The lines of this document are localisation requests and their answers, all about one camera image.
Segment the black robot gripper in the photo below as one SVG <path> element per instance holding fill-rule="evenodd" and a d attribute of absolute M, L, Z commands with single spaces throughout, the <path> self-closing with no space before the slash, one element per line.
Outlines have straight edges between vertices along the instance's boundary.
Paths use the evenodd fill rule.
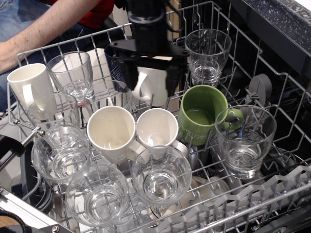
<path fill-rule="evenodd" d="M 166 89 L 171 97 L 187 70 L 188 53 L 168 39 L 176 32 L 167 23 L 165 9 L 129 9 L 132 39 L 111 43 L 113 60 L 120 67 L 126 85 L 134 90 L 138 67 L 167 71 Z"/>

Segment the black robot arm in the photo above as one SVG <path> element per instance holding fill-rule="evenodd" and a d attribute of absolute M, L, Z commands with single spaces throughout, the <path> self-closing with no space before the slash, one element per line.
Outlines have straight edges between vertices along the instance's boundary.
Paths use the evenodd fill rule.
<path fill-rule="evenodd" d="M 174 30 L 166 21 L 166 7 L 175 13 L 177 10 L 168 0 L 129 0 L 127 5 L 133 39 L 111 43 L 113 61 L 119 65 L 131 90 L 138 83 L 138 67 L 166 71 L 166 89 L 170 97 L 188 69 L 189 53 L 167 38 L 167 31 Z"/>

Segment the person forearm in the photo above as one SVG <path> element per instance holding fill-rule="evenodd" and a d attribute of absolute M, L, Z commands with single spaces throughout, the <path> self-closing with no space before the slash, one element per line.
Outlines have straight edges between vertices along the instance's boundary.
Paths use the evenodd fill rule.
<path fill-rule="evenodd" d="M 58 0 L 39 19 L 0 43 L 0 72 L 17 66 L 17 55 L 42 47 L 79 22 L 98 0 Z"/>

